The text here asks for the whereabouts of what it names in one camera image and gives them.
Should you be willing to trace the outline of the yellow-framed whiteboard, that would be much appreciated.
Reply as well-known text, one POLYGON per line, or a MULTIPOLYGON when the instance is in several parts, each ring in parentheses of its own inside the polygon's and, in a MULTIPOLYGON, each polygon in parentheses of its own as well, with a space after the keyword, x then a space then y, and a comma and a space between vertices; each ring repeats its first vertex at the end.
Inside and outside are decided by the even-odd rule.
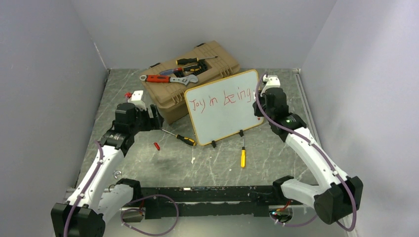
POLYGON ((258 72, 248 70, 185 91, 184 97, 200 146, 259 126, 254 115, 258 72))

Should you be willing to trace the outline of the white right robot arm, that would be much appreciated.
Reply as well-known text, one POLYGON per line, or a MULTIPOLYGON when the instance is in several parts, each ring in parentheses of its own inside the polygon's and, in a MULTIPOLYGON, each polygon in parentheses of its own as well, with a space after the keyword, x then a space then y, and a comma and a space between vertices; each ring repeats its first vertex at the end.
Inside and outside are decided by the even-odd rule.
POLYGON ((256 91, 253 108, 255 116, 268 120, 271 130, 298 154, 317 181, 308 185, 292 176, 279 178, 272 184, 274 202, 284 205, 289 200, 298 201, 313 208, 324 223, 354 230, 363 191, 361 179, 348 176, 330 159, 304 120, 289 112, 281 88, 256 91))

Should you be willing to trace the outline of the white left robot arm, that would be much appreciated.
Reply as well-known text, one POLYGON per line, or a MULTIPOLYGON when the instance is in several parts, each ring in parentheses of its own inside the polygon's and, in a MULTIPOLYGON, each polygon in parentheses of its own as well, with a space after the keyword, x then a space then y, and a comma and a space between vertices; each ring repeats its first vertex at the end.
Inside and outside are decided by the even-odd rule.
POLYGON ((138 181, 122 179, 114 191, 106 193, 107 178, 127 155, 135 135, 160 130, 163 122, 154 104, 149 108, 139 102, 117 105, 111 128, 95 142, 97 154, 85 177, 64 203, 56 203, 51 210, 55 236, 101 237, 121 207, 141 203, 138 181))

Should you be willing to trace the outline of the red marker cap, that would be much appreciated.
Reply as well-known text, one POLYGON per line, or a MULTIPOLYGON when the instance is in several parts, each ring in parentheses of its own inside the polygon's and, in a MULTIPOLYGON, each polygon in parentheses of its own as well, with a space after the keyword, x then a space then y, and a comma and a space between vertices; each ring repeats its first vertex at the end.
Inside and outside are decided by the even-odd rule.
POLYGON ((155 146, 155 148, 159 151, 161 148, 160 148, 160 146, 159 146, 159 144, 157 143, 157 142, 154 142, 154 146, 155 146))

